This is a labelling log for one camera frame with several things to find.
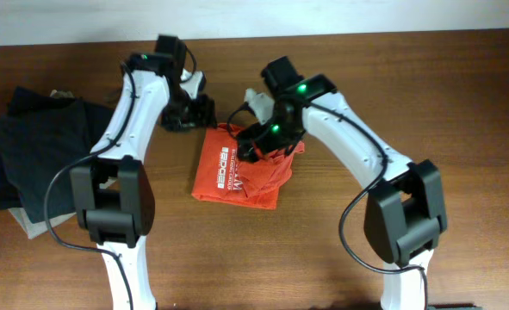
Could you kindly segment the orange soccer t-shirt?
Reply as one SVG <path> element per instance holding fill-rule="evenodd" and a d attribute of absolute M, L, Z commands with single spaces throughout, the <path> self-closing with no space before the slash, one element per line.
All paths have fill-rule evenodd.
<path fill-rule="evenodd" d="M 279 189 L 292 177 L 294 155 L 305 152 L 299 143 L 292 154 L 273 151 L 255 163 L 238 158 L 237 142 L 227 131 L 242 128 L 220 123 L 206 131 L 192 196 L 199 201 L 275 210 Z"/>

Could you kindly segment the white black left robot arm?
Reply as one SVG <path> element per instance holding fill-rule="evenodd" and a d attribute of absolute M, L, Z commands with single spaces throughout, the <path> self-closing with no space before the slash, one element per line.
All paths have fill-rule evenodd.
<path fill-rule="evenodd" d="M 205 77 L 183 56 L 134 53 L 123 66 L 123 90 L 90 155 L 70 169 L 78 224 L 102 255 L 115 309 L 155 309 L 146 259 L 155 199 L 144 161 L 156 125 L 169 132 L 215 127 Z"/>

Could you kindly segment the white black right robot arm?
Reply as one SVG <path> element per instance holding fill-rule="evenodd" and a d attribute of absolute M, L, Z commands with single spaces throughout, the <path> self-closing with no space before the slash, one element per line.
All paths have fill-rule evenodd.
<path fill-rule="evenodd" d="M 374 133 L 325 76 L 275 85 L 269 93 L 248 89 L 241 107 L 257 123 L 240 132 L 239 159 L 255 162 L 273 151 L 291 153 L 305 134 L 326 146 L 360 184 L 338 224 L 346 252 L 384 279 L 383 309 L 427 309 L 427 269 L 448 228 L 444 191 L 437 166 L 413 162 Z M 364 262 L 348 245 L 345 222 L 367 202 L 363 230 L 382 267 Z"/>

